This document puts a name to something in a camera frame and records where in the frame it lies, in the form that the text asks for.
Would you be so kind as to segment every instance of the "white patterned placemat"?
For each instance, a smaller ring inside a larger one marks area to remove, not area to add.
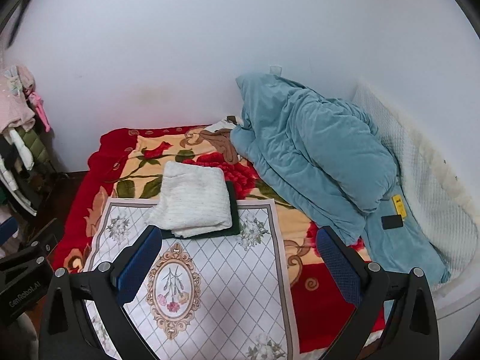
[[[85,270],[112,262],[146,228],[155,201],[109,198]],[[273,200],[239,200],[241,235],[165,239],[130,319],[162,360],[297,359],[298,337]],[[93,302],[105,351],[120,359]]]

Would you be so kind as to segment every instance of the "white folded towel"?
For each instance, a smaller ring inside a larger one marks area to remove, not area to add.
[[[222,170],[167,162],[160,198],[147,222],[182,237],[231,227],[229,192]]]

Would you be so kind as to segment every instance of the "hanging clothes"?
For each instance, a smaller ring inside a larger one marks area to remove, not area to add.
[[[25,166],[27,170],[32,170],[34,164],[32,152],[25,145],[18,132],[14,128],[8,127],[6,130],[4,130],[3,136],[8,143],[13,143],[15,145],[18,150],[18,154],[22,159],[23,166]]]
[[[22,82],[15,66],[0,75],[0,131],[23,126],[29,131],[35,124],[35,112],[26,103]]]
[[[10,145],[3,136],[0,136],[0,173],[11,191],[18,189],[15,178],[10,171],[10,169],[14,167],[17,159],[17,148]]]
[[[35,130],[25,131],[23,127],[15,129],[20,138],[32,152],[35,164],[46,165],[50,161],[49,152]]]
[[[43,100],[40,95],[35,92],[35,79],[33,74],[26,68],[26,66],[20,64],[18,65],[18,75],[20,77],[20,81],[22,82],[23,92],[26,96],[28,96],[28,101],[42,122],[45,132],[49,132],[51,127],[47,119],[47,114],[45,114],[45,110],[43,109]]]

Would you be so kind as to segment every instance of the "pink clothing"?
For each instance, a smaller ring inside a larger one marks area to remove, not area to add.
[[[20,77],[20,81],[23,85],[23,92],[25,92],[26,95],[29,95],[35,88],[35,79],[33,78],[33,74],[30,73],[26,66],[23,66],[22,64],[17,65],[17,69],[18,76]]]
[[[0,75],[0,132],[7,127],[23,126],[31,130],[35,123],[35,112],[27,105],[17,69],[2,72]]]
[[[45,126],[45,132],[50,131],[49,121],[47,120],[47,115],[45,114],[45,110],[43,109],[43,100],[38,95],[37,92],[32,92],[28,95],[28,100],[35,108],[35,112],[37,113],[38,117],[42,121],[43,125]]]

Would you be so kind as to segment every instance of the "blue quilt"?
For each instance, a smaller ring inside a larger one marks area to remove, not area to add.
[[[327,99],[275,75],[237,78],[243,126],[230,135],[237,152],[283,199],[318,226],[331,226],[346,245],[362,236],[384,269],[425,271],[429,283],[448,271],[415,221],[369,114],[342,99]],[[396,214],[391,197],[407,209],[404,226],[383,230],[381,217]]]

